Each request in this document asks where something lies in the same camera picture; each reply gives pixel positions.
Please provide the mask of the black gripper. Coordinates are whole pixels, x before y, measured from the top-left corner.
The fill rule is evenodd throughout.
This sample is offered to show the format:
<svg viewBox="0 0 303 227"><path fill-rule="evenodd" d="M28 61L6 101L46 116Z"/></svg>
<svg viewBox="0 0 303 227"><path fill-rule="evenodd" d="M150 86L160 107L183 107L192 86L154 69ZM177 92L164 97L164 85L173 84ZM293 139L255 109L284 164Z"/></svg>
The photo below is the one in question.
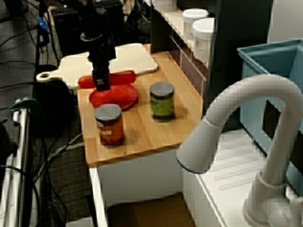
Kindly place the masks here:
<svg viewBox="0 0 303 227"><path fill-rule="evenodd" d="M110 90L109 61L116 58L112 37L90 40L88 51L88 60L93 63L92 77L97 91Z"/></svg>

